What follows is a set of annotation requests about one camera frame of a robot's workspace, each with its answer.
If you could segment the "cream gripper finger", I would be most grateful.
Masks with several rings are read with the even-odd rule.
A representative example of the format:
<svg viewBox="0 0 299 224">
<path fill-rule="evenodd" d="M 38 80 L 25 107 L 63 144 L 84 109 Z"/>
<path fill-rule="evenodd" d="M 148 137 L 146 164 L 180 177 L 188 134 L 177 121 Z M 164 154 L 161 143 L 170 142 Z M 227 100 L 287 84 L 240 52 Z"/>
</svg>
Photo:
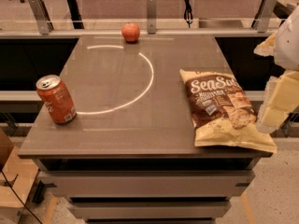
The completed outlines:
<svg viewBox="0 0 299 224">
<path fill-rule="evenodd" d="M 265 41 L 257 45 L 253 52 L 263 57 L 274 56 L 275 55 L 274 46 L 275 46 L 276 38 L 277 38 L 277 32 L 274 32 L 273 34 L 268 36 L 265 39 Z"/>
<path fill-rule="evenodd" d="M 258 131 L 276 131 L 298 106 L 299 72 L 287 70 L 280 77 L 270 77 L 258 112 Z"/>
</svg>

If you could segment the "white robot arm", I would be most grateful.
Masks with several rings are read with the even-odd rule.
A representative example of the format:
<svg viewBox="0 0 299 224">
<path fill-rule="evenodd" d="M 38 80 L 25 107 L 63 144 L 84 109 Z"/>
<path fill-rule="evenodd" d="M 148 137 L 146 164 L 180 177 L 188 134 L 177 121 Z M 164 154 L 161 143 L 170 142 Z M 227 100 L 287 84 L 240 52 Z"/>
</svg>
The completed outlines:
<svg viewBox="0 0 299 224">
<path fill-rule="evenodd" d="M 272 133 L 299 106 L 299 6 L 254 53 L 273 56 L 275 64 L 285 69 L 281 76 L 267 81 L 258 112 L 258 131 Z"/>
</svg>

